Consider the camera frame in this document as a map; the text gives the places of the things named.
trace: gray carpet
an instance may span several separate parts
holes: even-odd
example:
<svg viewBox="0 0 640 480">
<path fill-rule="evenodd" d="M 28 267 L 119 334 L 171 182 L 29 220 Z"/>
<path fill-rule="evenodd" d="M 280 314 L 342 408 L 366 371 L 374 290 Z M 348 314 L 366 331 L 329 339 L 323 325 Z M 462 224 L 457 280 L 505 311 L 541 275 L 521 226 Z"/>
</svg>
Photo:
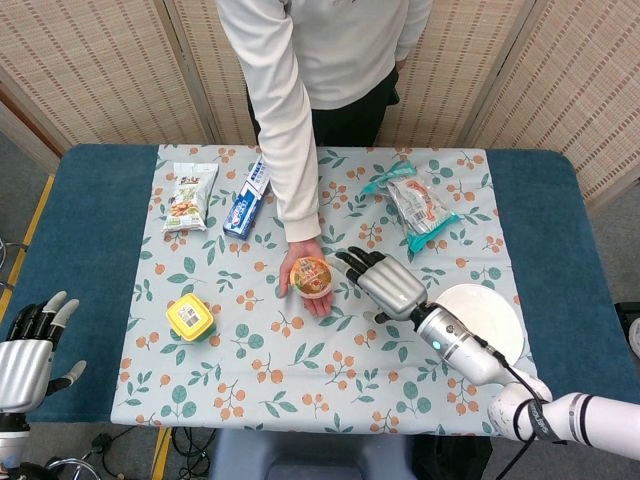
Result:
<svg viewBox="0 0 640 480">
<path fill-rule="evenodd" d="M 22 242 L 46 181 L 47 174 L 0 132 L 0 237 L 5 242 Z M 1 281 L 9 278 L 17 254 L 17 248 L 7 249 Z"/>
<path fill-rule="evenodd" d="M 45 181 L 46 175 L 0 134 L 0 235 L 3 238 L 22 240 Z M 592 218 L 609 288 L 616 302 L 640 301 L 639 220 L 640 186 Z M 12 258 L 0 271 L 0 279 L 7 278 Z M 122 426 L 109 424 L 33 425 L 26 460 L 44 463 L 52 456 L 80 457 L 99 433 L 117 435 L 124 430 Z M 204 443 L 210 430 L 194 430 L 196 440 Z M 154 429 L 136 428 L 118 439 L 106 457 L 108 468 L 116 474 L 124 473 L 128 479 L 150 478 L 156 435 Z M 179 442 L 186 448 L 184 437 L 181 436 Z M 505 439 L 494 439 L 493 445 L 494 454 L 483 476 L 485 479 L 495 478 L 520 448 L 519 444 Z M 165 478 L 174 479 L 178 478 L 184 459 L 173 448 L 170 452 Z M 99 457 L 90 460 L 100 465 Z M 109 478 L 101 467 L 99 470 L 104 478 Z M 506 478 L 631 480 L 640 478 L 640 462 L 581 445 L 535 443 Z"/>
</svg>

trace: robot finger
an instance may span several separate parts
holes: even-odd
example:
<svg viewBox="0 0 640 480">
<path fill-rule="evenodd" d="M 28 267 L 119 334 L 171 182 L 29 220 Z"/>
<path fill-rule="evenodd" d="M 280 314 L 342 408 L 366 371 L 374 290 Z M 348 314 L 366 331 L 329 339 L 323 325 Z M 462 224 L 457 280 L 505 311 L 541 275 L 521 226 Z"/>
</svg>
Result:
<svg viewBox="0 0 640 480">
<path fill-rule="evenodd" d="M 76 311 L 80 301 L 77 299 L 69 300 L 65 303 L 60 311 L 56 313 L 55 317 L 51 321 L 51 325 L 47 330 L 46 340 L 53 343 L 53 351 L 56 350 L 58 346 L 58 341 L 64 332 L 65 327 L 67 326 L 67 322 L 69 321 L 69 317 L 73 315 L 73 312 Z"/>
<path fill-rule="evenodd" d="M 11 340 L 18 340 L 20 338 L 20 331 L 22 330 L 22 326 L 24 325 L 25 320 L 31 313 L 31 309 L 35 307 L 35 304 L 30 304 L 24 307 L 22 310 L 18 312 L 16 315 L 11 328 L 9 328 L 9 333 L 7 333 L 6 340 L 9 342 Z"/>
<path fill-rule="evenodd" d="M 73 385 L 80 378 L 86 367 L 87 362 L 85 360 L 80 360 L 66 375 L 50 380 L 49 385 L 47 386 L 46 396 L 48 397 L 49 395 L 53 395 L 54 393 Z"/>
<path fill-rule="evenodd" d="M 336 253 L 336 257 L 349 265 L 353 270 L 355 270 L 359 275 L 364 274 L 369 268 L 366 264 L 362 263 L 357 258 L 349 255 L 347 252 L 338 252 Z"/>
<path fill-rule="evenodd" d="M 360 273 L 356 272 L 352 268 L 349 268 L 349 265 L 347 263 L 336 260 L 333 257 L 327 257 L 327 263 L 329 263 L 329 265 L 345 275 L 349 281 L 353 282 L 353 284 L 358 284 Z"/>
<path fill-rule="evenodd" d="M 383 253 L 377 252 L 377 251 L 371 252 L 371 256 L 374 258 L 376 263 L 384 260 L 385 258 L 387 258 L 386 255 L 384 255 Z"/>
<path fill-rule="evenodd" d="M 60 310 L 60 307 L 62 307 L 66 298 L 67 292 L 65 291 L 58 292 L 51 297 L 51 300 L 47 302 L 36 320 L 33 338 L 36 340 L 43 340 L 46 338 L 49 326 L 51 325 L 56 313 L 58 313 L 58 310 Z"/>
<path fill-rule="evenodd" d="M 45 305 L 46 302 L 42 302 L 41 304 L 36 305 L 35 307 L 32 307 L 31 310 L 29 310 L 29 314 L 22 323 L 22 328 L 19 332 L 20 340 L 29 340 L 33 338 L 33 334 L 35 333 L 36 328 L 36 322 L 38 320 L 38 317 L 40 316 L 40 312 L 42 312 L 42 309 Z"/>
<path fill-rule="evenodd" d="M 349 247 L 347 250 L 350 253 L 353 253 L 357 258 L 359 258 L 367 267 L 373 267 L 378 260 L 376 260 L 373 255 L 365 252 L 361 248 L 358 247 Z"/>
</svg>

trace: white robotic arm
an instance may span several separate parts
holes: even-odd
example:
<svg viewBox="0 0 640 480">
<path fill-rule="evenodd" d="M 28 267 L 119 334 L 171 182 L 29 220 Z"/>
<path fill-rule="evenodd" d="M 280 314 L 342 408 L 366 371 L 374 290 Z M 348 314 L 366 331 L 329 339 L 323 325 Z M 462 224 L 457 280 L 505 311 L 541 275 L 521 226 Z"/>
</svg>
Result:
<svg viewBox="0 0 640 480">
<path fill-rule="evenodd" d="M 505 388 L 489 406 L 495 429 L 512 440 L 569 440 L 640 460 L 640 405 L 584 393 L 552 401 L 539 379 L 511 367 L 446 308 L 427 302 L 424 286 L 402 264 L 379 252 L 350 247 L 332 265 L 359 285 L 389 319 L 411 321 L 416 333 L 451 367 L 476 385 Z"/>
</svg>

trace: toothpaste box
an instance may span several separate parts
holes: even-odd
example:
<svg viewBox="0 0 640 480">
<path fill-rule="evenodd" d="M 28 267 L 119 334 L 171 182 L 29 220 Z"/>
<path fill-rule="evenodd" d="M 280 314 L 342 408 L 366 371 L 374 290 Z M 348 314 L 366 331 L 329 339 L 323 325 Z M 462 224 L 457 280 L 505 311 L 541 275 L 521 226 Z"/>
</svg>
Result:
<svg viewBox="0 0 640 480">
<path fill-rule="evenodd" d="M 264 159 L 259 157 L 222 225 L 225 234 L 242 240 L 247 239 L 251 224 L 262 206 L 268 185 L 269 174 Z"/>
</svg>

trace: floral tablecloth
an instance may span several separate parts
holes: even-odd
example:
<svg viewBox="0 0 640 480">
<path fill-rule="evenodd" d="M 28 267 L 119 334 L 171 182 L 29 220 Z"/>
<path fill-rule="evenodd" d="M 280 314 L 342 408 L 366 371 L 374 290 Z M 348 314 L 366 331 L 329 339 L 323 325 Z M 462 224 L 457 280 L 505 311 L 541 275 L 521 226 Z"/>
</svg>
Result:
<svg viewBox="0 0 640 480">
<path fill-rule="evenodd" d="M 471 385 L 408 323 L 373 323 L 376 305 L 338 272 L 326 318 L 311 317 L 294 295 L 277 298 L 286 242 L 271 195 L 246 242 L 223 235 L 222 223 L 258 155 L 242 146 L 159 147 L 112 421 L 495 434 L 486 409 L 500 387 Z M 483 150 L 320 149 L 318 158 L 326 255 L 349 245 L 392 253 L 424 281 L 432 299 L 456 284 L 483 284 L 500 292 L 522 322 Z M 405 160 L 461 217 L 415 257 L 407 254 L 386 200 L 360 194 Z M 220 165 L 205 232 L 161 233 L 175 161 Z M 194 343 L 165 318 L 187 292 L 206 302 L 216 319 L 211 335 Z M 517 366 L 535 373 L 526 339 Z"/>
</svg>

